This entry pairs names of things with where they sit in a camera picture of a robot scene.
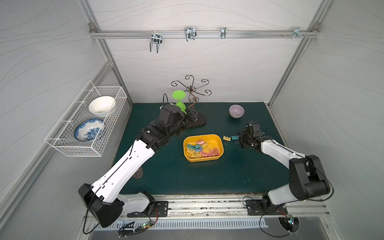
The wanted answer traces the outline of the teal binder clip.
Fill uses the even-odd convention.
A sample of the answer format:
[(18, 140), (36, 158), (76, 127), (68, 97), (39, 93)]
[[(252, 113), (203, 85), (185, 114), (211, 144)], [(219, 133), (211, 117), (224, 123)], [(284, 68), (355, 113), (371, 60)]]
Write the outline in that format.
[(231, 139), (232, 139), (232, 141), (235, 142), (235, 144), (239, 144), (240, 143), (240, 137), (239, 136), (231, 136)]

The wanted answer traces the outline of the yellow binder clip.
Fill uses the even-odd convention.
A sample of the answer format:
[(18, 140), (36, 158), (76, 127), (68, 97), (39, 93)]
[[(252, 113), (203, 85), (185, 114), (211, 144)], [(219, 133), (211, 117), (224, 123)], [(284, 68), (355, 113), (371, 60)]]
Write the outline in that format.
[(231, 137), (223, 136), (224, 145), (227, 145), (231, 140)]

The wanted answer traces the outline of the green plastic goblet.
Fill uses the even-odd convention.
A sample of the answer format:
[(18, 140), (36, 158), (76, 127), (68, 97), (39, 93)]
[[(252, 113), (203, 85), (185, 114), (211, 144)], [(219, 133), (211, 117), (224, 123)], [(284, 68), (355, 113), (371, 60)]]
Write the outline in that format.
[(174, 91), (172, 93), (172, 97), (177, 100), (175, 106), (179, 107), (183, 113), (186, 114), (186, 105), (182, 102), (182, 100), (186, 97), (186, 93), (181, 90)]

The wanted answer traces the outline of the bronze wire cup stand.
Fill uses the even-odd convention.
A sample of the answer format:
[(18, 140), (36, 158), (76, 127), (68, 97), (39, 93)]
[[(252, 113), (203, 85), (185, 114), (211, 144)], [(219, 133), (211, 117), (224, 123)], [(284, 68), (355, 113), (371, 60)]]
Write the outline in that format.
[[(183, 93), (185, 93), (185, 95), (188, 95), (188, 101), (191, 103), (189, 105), (189, 108), (191, 110), (196, 110), (195, 109), (195, 105), (199, 102), (199, 96), (204, 96), (204, 97), (208, 97), (212, 94), (212, 91), (211, 90), (208, 90), (206, 89), (204, 94), (203, 93), (200, 93), (199, 90), (201, 88), (205, 88), (209, 83), (210, 81), (207, 80), (207, 79), (202, 79), (201, 80), (201, 85), (196, 87), (195, 86), (195, 78), (194, 76), (192, 75), (187, 75), (185, 76), (185, 80), (186, 81), (189, 81), (191, 80), (192, 82), (189, 84), (189, 85), (186, 85), (184, 83), (182, 83), (181, 81), (179, 80), (175, 80), (175, 81), (172, 81), (171, 82), (171, 86), (172, 87), (178, 87), (179, 85), (181, 85), (182, 87), (185, 88), (185, 90), (182, 90)], [(207, 124), (207, 117), (206, 115), (202, 114), (202, 113), (197, 113), (197, 120), (190, 126), (190, 128), (199, 128), (199, 127), (203, 127)]]

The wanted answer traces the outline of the yellow plastic storage box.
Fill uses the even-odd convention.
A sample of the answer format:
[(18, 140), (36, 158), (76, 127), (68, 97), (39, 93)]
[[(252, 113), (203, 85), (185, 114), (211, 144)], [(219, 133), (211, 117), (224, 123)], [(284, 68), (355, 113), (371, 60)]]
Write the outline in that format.
[(218, 135), (190, 136), (184, 139), (185, 158), (191, 163), (218, 160), (224, 154), (224, 147)]

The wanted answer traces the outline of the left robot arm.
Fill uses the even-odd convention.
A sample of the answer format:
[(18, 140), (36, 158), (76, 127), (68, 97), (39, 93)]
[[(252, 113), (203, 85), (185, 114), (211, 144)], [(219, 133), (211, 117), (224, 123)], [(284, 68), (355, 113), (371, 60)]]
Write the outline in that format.
[(191, 108), (182, 111), (174, 104), (162, 106), (159, 117), (136, 135), (132, 146), (106, 174), (93, 184), (83, 184), (79, 188), (86, 213), (92, 214), (103, 228), (112, 225), (124, 211), (150, 214), (155, 203), (151, 195), (143, 191), (123, 201), (119, 199), (119, 193), (137, 170), (172, 136), (182, 134), (197, 120), (198, 113)]

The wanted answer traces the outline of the lilac small bowl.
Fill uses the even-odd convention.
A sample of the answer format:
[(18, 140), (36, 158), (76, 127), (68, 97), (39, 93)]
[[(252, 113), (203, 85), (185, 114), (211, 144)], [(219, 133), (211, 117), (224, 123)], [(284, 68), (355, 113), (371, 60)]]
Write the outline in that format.
[(234, 119), (241, 118), (245, 113), (245, 109), (240, 105), (231, 105), (229, 107), (229, 114)]

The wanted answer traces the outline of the white ceramic bowl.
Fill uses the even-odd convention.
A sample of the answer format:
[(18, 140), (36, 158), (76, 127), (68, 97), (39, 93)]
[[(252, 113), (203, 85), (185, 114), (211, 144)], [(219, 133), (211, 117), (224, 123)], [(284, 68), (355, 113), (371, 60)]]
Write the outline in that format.
[(105, 118), (110, 110), (115, 106), (115, 104), (115, 98), (110, 96), (103, 96), (93, 100), (89, 104), (88, 109), (93, 115), (99, 118)]

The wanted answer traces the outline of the metal double hook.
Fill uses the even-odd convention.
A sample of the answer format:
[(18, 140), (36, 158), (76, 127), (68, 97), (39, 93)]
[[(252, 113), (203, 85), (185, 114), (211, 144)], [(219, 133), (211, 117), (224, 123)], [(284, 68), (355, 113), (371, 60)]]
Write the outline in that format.
[(156, 48), (156, 53), (159, 52), (160, 44), (163, 42), (163, 37), (159, 34), (152, 34), (151, 35), (151, 41), (150, 41), (150, 52), (153, 51), (154, 48)]

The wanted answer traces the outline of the round black controller board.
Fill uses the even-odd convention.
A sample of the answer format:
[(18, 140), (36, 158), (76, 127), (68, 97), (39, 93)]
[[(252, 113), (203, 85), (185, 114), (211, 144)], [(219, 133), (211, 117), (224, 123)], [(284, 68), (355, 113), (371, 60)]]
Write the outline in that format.
[(300, 220), (297, 217), (279, 217), (279, 223), (289, 233), (297, 233), (300, 230)]

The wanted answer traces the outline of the metal corner hook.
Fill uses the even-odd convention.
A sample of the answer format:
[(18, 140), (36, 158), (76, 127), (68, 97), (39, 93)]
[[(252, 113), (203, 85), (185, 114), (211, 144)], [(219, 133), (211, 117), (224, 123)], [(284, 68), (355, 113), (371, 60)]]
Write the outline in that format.
[(299, 28), (296, 28), (293, 30), (293, 32), (289, 35), (282, 35), (282, 37), (284, 38), (291, 38), (291, 39), (296, 39), (296, 38), (299, 38), (299, 39), (304, 39), (307, 37), (307, 35), (305, 34), (302, 34), (300, 29)]

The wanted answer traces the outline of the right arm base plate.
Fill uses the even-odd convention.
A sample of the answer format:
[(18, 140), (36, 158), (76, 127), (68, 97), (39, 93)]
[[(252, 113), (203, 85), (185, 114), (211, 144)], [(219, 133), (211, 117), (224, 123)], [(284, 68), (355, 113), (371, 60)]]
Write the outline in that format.
[(288, 215), (287, 208), (284, 205), (273, 205), (268, 200), (253, 200), (247, 199), (244, 200), (244, 205), (246, 207), (247, 213), (249, 216), (262, 216), (262, 215)]

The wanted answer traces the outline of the aluminium rail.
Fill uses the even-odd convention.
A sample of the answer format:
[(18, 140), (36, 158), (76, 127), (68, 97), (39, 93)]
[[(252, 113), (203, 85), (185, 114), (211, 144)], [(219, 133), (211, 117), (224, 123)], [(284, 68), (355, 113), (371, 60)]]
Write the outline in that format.
[[(307, 35), (306, 38), (317, 38), (321, 35), (319, 31), (300, 30), (302, 34)], [(282, 35), (289, 35), (293, 30), (266, 30), (266, 31), (231, 31), (227, 30), (225, 39), (290, 39), (284, 38)], [(90, 33), (92, 39), (124, 39), (124, 40), (150, 40), (152, 34), (159, 34), (163, 40), (176, 40), (185, 38), (185, 31), (99, 31)], [(221, 39), (221, 30), (202, 31), (197, 30), (197, 39)]]
[[(152, 220), (247, 218), (246, 201), (260, 200), (262, 195), (154, 195), (159, 205), (150, 215)], [(286, 204), (290, 215), (298, 217), (329, 217), (331, 214), (324, 202), (302, 201)]]

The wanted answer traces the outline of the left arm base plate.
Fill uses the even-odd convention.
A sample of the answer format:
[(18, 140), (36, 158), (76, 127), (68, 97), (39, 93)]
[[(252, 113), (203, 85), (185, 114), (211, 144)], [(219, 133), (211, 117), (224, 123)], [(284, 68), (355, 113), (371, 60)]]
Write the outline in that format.
[(169, 202), (168, 201), (155, 201), (150, 203), (143, 212), (135, 212), (127, 214), (128, 218), (147, 218), (151, 219), (156, 217), (162, 218), (168, 216)]

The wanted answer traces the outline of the aluminium top rail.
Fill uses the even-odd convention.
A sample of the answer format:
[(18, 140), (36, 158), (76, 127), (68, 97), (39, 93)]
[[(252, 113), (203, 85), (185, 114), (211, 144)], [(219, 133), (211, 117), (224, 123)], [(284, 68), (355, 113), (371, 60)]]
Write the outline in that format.
[[(302, 34), (307, 35), (306, 38), (317, 38), (321, 35), (319, 31), (300, 30)], [(289, 35), (293, 30), (266, 30), (266, 31), (231, 31), (227, 30), (225, 39), (290, 39), (284, 38), (282, 35)], [(92, 39), (124, 39), (124, 40), (150, 40), (152, 34), (159, 34), (163, 40), (176, 40), (185, 38), (185, 31), (99, 31), (90, 33)], [(221, 30), (202, 31), (197, 30), (197, 39), (221, 39)]]

